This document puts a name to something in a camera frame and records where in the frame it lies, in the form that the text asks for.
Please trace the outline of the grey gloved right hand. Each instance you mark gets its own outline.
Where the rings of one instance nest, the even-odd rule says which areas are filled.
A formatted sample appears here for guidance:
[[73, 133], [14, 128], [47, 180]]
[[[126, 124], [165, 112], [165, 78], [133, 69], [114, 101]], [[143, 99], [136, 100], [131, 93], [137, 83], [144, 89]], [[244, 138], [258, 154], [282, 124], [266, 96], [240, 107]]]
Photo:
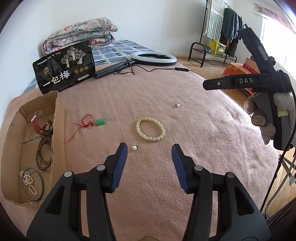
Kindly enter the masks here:
[[[280, 113], [286, 113], [284, 123], [281, 127], [288, 129], [281, 132], [282, 140], [286, 142], [292, 139], [292, 144], [295, 146], [295, 101], [290, 93], [277, 92], [273, 95], [275, 108]], [[244, 102], [244, 109], [248, 114], [252, 114], [251, 122], [253, 125], [258, 126], [261, 131], [263, 142], [267, 145], [271, 139], [275, 137], [279, 128], [276, 128], [273, 120], [273, 113], [269, 103], [269, 96], [267, 93], [260, 92], [256, 95], [248, 97]]]

